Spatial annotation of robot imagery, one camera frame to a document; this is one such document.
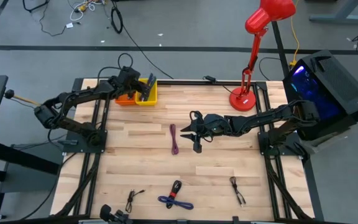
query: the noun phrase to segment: wooden tabletop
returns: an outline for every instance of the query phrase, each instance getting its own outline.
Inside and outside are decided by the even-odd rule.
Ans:
[[[95,86],[96,79],[84,79],[82,88]],[[270,105],[286,104],[282,82],[267,82]],[[78,105],[75,120],[91,121],[94,102]],[[99,218],[101,206],[108,204],[113,211],[125,210],[131,189],[136,192],[132,203],[133,219],[156,220],[240,220],[272,221],[269,185],[264,158],[259,153],[255,128],[239,138],[221,136],[212,143],[202,142],[203,152],[195,153],[193,143],[179,137],[180,130],[190,124],[189,112],[199,110],[220,115],[256,114],[234,110],[229,93],[221,86],[159,85],[157,105],[119,106],[111,103],[106,129],[106,152],[101,156],[91,217]],[[179,154],[171,154],[172,137],[169,125],[177,126]],[[63,167],[53,200],[51,213],[56,213],[70,199],[78,186],[83,154],[77,154]],[[310,216],[313,215],[308,186],[301,161],[296,156],[282,157],[288,191]],[[229,181],[237,177],[239,191],[247,204],[241,208]],[[183,186],[177,200],[191,202],[193,210],[180,207],[167,209],[157,200],[167,196],[175,180]],[[85,210],[86,195],[81,204]],[[283,216],[281,194],[278,195]]]

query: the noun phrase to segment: gray floor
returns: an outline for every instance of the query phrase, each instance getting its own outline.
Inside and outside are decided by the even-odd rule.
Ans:
[[[26,1],[29,7],[44,0]],[[300,0],[294,27],[301,49],[352,50],[352,39],[358,26],[314,24],[311,13],[334,12],[336,4],[306,3]],[[247,17],[257,9],[258,0],[143,0],[119,2],[124,22],[140,46],[158,47],[252,47],[252,36],[244,29]],[[52,0],[43,20],[45,30],[60,32],[69,23],[71,9],[66,1]],[[101,6],[86,11],[82,25],[68,29],[61,36],[50,37],[40,31],[42,11],[30,15],[21,1],[10,0],[0,16],[0,45],[62,46],[134,46],[124,33],[117,35],[107,27],[109,22]],[[280,32],[286,49],[295,49],[290,20],[280,21]],[[275,49],[270,30],[261,47]],[[95,77],[103,66],[116,65],[120,51],[31,51],[0,50],[0,75],[8,75],[8,88],[20,96],[42,102],[71,89],[77,77]],[[130,52],[134,68],[143,75],[153,68],[140,52]],[[249,53],[237,52],[146,52],[151,61],[175,78],[199,79],[204,75],[218,79],[240,79]],[[277,54],[260,54],[278,57]],[[358,80],[358,55],[337,55],[338,60]],[[283,78],[279,61],[265,60],[262,70],[272,80]],[[106,71],[105,76],[114,75]],[[258,70],[253,80],[264,80]],[[32,110],[16,102],[3,100],[0,109],[0,142],[4,144],[42,142],[46,130]],[[358,223],[358,125],[344,133],[339,141],[311,158],[320,201],[327,221]],[[8,194],[2,206],[9,219],[21,218],[44,199],[47,192]],[[52,200],[34,217],[48,215]]]

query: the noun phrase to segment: lamp base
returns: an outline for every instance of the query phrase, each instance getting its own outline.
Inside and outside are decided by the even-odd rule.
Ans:
[[[247,95],[238,96],[241,93],[241,87],[232,91],[229,97],[231,106],[238,111],[249,111],[256,104],[256,97],[254,92],[250,91]]]

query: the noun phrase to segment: red desk lamp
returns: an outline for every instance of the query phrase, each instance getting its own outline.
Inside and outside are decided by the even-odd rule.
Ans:
[[[255,37],[248,66],[242,71],[241,87],[236,88],[230,94],[230,104],[234,109],[249,111],[255,106],[255,94],[249,88],[251,75],[258,59],[260,41],[267,32],[266,25],[271,21],[286,19],[294,14],[295,6],[292,0],[261,0],[259,9],[248,18],[246,30]],[[246,75],[248,75],[247,84],[245,84]]]

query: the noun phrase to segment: plastic container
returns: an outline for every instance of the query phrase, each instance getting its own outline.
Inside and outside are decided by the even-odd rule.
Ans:
[[[139,81],[147,83],[148,78],[140,78]],[[147,101],[140,101],[140,93],[135,94],[135,103],[139,106],[154,106],[157,104],[157,82],[155,82],[152,90],[150,91],[149,99]]]
[[[127,94],[122,95],[116,99],[116,103],[121,106],[136,105],[135,97],[133,96],[131,99],[128,99]]]

